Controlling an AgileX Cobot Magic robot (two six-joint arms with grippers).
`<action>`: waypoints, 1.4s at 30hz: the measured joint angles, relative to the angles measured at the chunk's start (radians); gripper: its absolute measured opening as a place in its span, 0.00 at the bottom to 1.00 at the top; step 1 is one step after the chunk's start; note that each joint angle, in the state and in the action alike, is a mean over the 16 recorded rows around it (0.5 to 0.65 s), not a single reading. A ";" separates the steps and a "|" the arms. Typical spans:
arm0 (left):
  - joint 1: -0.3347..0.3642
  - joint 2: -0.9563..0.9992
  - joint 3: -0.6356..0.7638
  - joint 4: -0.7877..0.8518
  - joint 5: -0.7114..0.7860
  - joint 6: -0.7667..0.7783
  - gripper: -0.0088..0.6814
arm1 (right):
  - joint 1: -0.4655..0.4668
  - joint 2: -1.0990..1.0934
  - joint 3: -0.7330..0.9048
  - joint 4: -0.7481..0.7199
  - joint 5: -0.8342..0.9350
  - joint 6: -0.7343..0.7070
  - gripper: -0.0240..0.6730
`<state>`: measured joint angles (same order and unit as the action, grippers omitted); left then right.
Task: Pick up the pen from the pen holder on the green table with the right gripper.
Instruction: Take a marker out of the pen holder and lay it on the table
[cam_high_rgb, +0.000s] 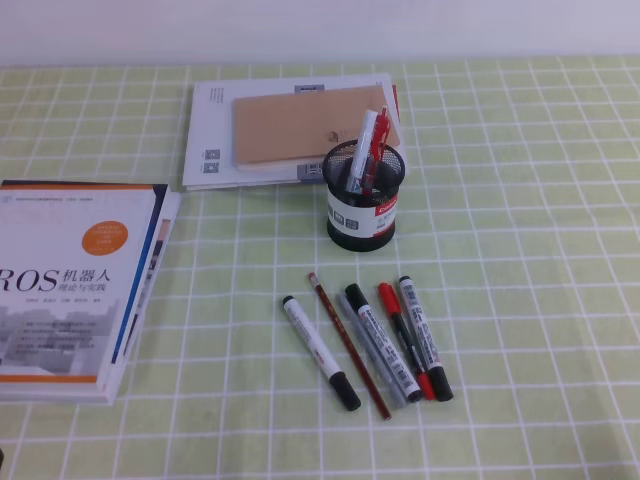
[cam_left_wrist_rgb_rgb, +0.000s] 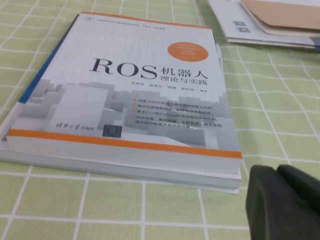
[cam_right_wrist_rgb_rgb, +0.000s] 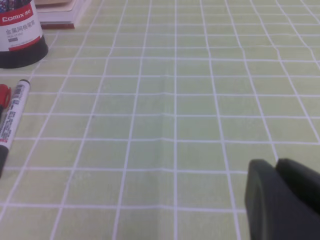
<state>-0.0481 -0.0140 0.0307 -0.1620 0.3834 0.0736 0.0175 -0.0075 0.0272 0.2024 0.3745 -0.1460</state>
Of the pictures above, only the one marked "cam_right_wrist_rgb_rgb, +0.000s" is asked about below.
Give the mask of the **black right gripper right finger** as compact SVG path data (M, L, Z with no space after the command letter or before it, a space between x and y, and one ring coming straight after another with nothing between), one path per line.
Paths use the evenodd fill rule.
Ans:
M320 174L289 158L278 160L276 171L288 188L309 208L320 214Z

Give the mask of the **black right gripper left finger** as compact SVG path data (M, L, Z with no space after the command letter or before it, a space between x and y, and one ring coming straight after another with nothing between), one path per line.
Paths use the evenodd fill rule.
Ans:
M318 240L320 215L304 204L272 166L251 160L245 208L252 240Z

